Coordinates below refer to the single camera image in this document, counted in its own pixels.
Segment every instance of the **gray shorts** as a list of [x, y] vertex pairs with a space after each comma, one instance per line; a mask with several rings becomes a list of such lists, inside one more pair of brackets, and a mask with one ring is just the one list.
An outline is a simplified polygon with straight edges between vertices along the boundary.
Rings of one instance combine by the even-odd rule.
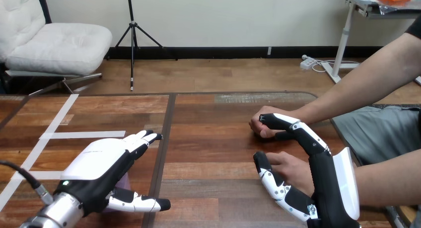
[[[363, 107], [333, 120], [363, 165], [421, 148], [418, 108]], [[421, 228], [420, 209], [411, 228]]]

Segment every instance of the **cushion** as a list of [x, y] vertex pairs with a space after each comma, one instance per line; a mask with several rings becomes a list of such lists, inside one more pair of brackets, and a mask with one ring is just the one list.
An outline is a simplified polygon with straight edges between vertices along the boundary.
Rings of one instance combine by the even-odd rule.
[[0, 63], [45, 25], [39, 0], [0, 0]]
[[81, 23], [46, 24], [9, 54], [13, 71], [85, 76], [101, 65], [112, 35], [105, 27]]

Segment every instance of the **robotic hand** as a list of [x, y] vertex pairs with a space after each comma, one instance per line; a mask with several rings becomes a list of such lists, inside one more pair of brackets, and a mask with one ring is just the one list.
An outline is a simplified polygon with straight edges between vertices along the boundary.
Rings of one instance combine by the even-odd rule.
[[167, 199], [155, 199], [115, 187], [149, 144], [161, 140], [152, 130], [124, 139], [92, 142], [63, 171], [54, 197], [44, 189], [45, 207], [21, 228], [72, 228], [92, 212], [110, 208], [125, 212], [158, 212], [171, 207]]
[[254, 154], [257, 172], [275, 202], [309, 228], [358, 228], [359, 199], [349, 148], [332, 156], [327, 144], [300, 120], [281, 115], [263, 114], [260, 121], [272, 130], [285, 130], [277, 140], [296, 139], [309, 155], [314, 183], [310, 198], [283, 178], [272, 167], [263, 152]]

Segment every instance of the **black sleeve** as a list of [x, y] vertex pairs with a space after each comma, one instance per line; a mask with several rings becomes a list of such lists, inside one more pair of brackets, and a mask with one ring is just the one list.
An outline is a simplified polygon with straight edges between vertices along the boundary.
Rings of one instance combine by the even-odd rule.
[[409, 34], [421, 39], [421, 15], [413, 22], [413, 24], [406, 31]]

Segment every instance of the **white desk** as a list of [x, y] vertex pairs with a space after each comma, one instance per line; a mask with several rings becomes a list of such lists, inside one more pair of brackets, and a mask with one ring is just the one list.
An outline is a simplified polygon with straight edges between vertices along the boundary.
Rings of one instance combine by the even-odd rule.
[[[344, 56], [344, 50], [347, 46], [348, 36], [350, 33], [352, 17], [354, 15], [354, 12], [358, 12], [360, 15], [369, 19], [414, 19], [417, 18], [421, 13], [421, 10], [419, 10], [418, 13], [394, 12], [382, 14], [379, 10], [379, 2], [377, 0], [346, 0], [346, 3], [349, 5], [350, 9], [348, 11], [348, 17], [345, 23], [345, 27], [342, 31], [342, 37], [339, 43], [338, 52], [336, 54], [335, 63], [333, 67], [329, 63], [322, 63], [322, 67], [326, 70], [326, 73], [335, 83], [338, 83], [341, 80], [341, 77], [339, 77], [338, 75], [339, 69], [353, 69], [359, 65], [341, 64], [342, 57]], [[420, 76], [415, 81], [421, 85]]]

